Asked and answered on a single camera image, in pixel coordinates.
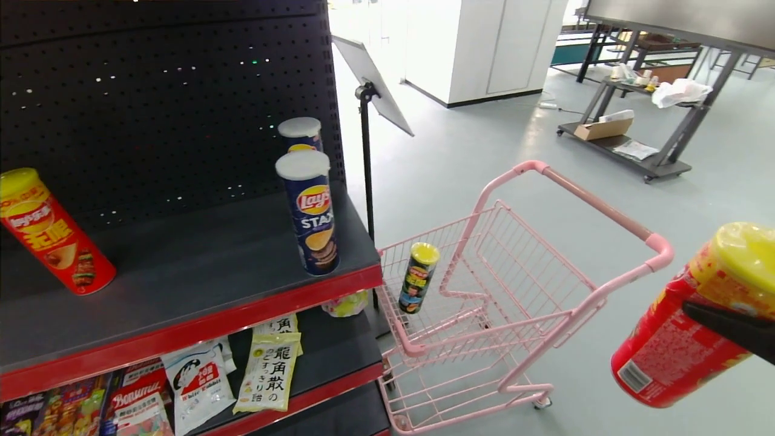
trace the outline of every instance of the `can lid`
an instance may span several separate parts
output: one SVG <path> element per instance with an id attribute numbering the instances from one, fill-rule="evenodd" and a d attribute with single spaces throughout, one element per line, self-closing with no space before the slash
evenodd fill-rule
<path id="1" fill-rule="evenodd" d="M 724 266 L 760 292 L 775 296 L 775 229 L 754 223 L 723 225 L 713 245 Z"/>
<path id="2" fill-rule="evenodd" d="M 40 180 L 34 168 L 17 168 L 0 174 L 0 197 L 13 196 Z"/>
<path id="3" fill-rule="evenodd" d="M 285 154 L 274 164 L 277 175 L 285 180 L 309 180 L 327 175 L 331 169 L 329 157 L 317 150 L 299 150 Z"/>
<path id="4" fill-rule="evenodd" d="M 412 257 L 423 264 L 433 265 L 439 261 L 439 249 L 426 242 L 415 242 L 412 245 Z"/>
<path id="5" fill-rule="evenodd" d="M 313 137 L 320 134 L 320 121 L 310 116 L 300 116 L 298 118 L 286 119 L 279 126 L 277 131 L 280 135 L 287 138 Z"/>

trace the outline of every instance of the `shopping cart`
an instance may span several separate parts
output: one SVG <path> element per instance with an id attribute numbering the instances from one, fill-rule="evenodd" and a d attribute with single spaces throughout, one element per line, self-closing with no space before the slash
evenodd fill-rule
<path id="1" fill-rule="evenodd" d="M 659 254 L 595 286 L 501 200 L 484 208 L 493 189 L 531 170 Z M 406 314 L 397 298 L 415 242 L 435 245 L 441 258 L 422 309 Z M 380 390 L 394 429 L 417 434 L 524 403 L 551 405 L 553 385 L 530 382 L 525 370 L 567 341 L 608 294 L 667 266 L 673 248 L 548 165 L 527 161 L 490 182 L 470 216 L 386 247 L 381 257 L 377 296 L 396 346 L 383 354 Z"/>

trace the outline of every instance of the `black pegboard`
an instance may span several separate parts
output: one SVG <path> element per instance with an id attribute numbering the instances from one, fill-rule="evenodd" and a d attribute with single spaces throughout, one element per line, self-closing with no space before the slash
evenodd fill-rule
<path id="1" fill-rule="evenodd" d="M 0 55 L 2 170 L 37 168 L 86 230 L 282 189 L 294 116 L 344 180 L 324 2 L 3 0 Z"/>

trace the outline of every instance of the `red shelf trim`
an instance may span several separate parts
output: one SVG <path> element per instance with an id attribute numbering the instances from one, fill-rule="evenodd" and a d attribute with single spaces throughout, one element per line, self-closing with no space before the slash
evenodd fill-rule
<path id="1" fill-rule="evenodd" d="M 232 423 L 213 428 L 207 433 L 204 433 L 203 436 L 234 436 L 235 434 L 248 434 L 262 427 L 266 427 L 269 424 L 290 417 L 293 414 L 297 414 L 309 407 L 320 404 L 323 401 L 341 395 L 349 390 L 373 382 L 382 376 L 383 371 L 381 362 L 372 366 L 367 366 L 358 372 L 345 375 L 341 379 L 334 380 L 317 389 L 292 397 L 288 401 L 287 412 L 266 410 L 264 412 L 250 414 L 242 419 L 233 421 Z"/>
<path id="2" fill-rule="evenodd" d="M 309 309 L 330 299 L 373 288 L 381 283 L 382 268 L 374 265 L 197 320 L 1 374 L 0 403 L 104 374 L 200 341 L 225 336 L 262 321 Z"/>

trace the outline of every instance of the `red chip can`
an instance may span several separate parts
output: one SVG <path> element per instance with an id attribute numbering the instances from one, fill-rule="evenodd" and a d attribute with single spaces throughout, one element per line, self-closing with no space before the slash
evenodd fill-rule
<path id="1" fill-rule="evenodd" d="M 0 197 L 5 228 L 74 294 L 97 292 L 113 280 L 115 267 L 64 211 L 37 171 L 2 173 Z"/>
<path id="2" fill-rule="evenodd" d="M 724 225 L 613 354 L 616 382 L 647 406 L 670 407 L 751 355 L 687 316 L 687 300 L 775 320 L 775 230 Z"/>

